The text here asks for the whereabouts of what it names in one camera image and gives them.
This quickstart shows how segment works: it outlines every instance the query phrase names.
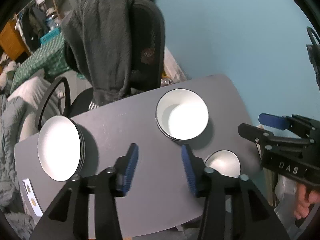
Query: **stack of bowls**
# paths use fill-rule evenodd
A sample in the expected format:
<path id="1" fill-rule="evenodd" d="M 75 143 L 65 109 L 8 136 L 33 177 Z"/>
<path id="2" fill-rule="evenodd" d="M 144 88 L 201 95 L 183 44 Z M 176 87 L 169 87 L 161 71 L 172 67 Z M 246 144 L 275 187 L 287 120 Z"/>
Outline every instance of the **stack of bowls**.
<path id="1" fill-rule="evenodd" d="M 50 118 L 38 137 L 38 157 L 44 172 L 56 181 L 68 180 L 84 164 L 84 136 L 79 126 L 64 116 Z"/>

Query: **teal basket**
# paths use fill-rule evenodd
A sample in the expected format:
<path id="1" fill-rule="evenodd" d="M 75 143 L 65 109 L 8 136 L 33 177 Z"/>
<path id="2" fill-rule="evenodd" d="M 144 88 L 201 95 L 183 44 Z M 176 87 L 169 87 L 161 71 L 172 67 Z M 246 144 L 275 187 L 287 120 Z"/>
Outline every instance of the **teal basket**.
<path id="1" fill-rule="evenodd" d="M 49 40 L 51 40 L 55 36 L 59 35 L 60 32 L 61 32 L 60 28 L 55 28 L 52 31 L 48 32 L 46 35 L 42 36 L 40 38 L 41 45 L 45 44 L 46 42 L 48 42 Z"/>

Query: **green patterned blanket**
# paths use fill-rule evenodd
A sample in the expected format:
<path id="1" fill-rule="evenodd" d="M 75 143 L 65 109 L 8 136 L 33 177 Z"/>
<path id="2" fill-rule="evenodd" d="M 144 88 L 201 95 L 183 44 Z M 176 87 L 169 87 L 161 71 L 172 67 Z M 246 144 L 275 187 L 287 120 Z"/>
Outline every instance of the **green patterned blanket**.
<path id="1" fill-rule="evenodd" d="M 17 69 L 12 81 L 10 94 L 42 68 L 44 69 L 44 79 L 49 82 L 52 82 L 57 76 L 70 70 L 64 58 L 63 45 L 64 38 L 62 33 L 41 45 Z"/>

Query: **screw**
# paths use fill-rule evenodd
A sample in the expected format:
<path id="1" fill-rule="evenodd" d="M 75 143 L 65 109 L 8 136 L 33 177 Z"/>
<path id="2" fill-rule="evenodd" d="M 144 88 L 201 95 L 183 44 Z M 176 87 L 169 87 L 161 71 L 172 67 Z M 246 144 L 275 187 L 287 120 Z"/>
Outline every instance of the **screw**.
<path id="1" fill-rule="evenodd" d="M 245 175 L 245 174 L 242 174 L 242 175 L 240 175 L 240 179 L 244 180 L 244 181 L 247 181 L 249 179 L 249 177 L 247 175 Z"/>
<path id="2" fill-rule="evenodd" d="M 114 173 L 114 172 L 116 172 L 116 168 L 113 167 L 113 166 L 108 167 L 108 168 L 106 169 L 106 172 L 107 172 L 107 173 Z"/>
<path id="3" fill-rule="evenodd" d="M 205 167 L 205 168 L 204 168 L 204 172 L 205 172 L 205 173 L 214 173 L 214 169 L 211 168 L 211 167 Z"/>
<path id="4" fill-rule="evenodd" d="M 79 180 L 80 179 L 80 175 L 79 174 L 74 174 L 74 175 L 72 175 L 72 177 L 71 177 L 71 180 L 72 181 L 76 181 L 76 180 Z"/>

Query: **white phone case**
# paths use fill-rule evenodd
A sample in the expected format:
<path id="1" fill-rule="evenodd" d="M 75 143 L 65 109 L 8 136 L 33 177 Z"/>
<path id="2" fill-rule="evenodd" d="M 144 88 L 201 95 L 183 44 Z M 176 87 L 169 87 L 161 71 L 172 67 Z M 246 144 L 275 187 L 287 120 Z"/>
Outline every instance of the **white phone case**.
<path id="1" fill-rule="evenodd" d="M 43 213 L 40 208 L 40 205 L 36 199 L 35 193 L 33 192 L 33 188 L 30 182 L 30 179 L 24 179 L 23 181 L 24 189 L 27 193 L 29 202 L 33 208 L 33 211 L 35 212 L 37 217 L 42 217 Z"/>

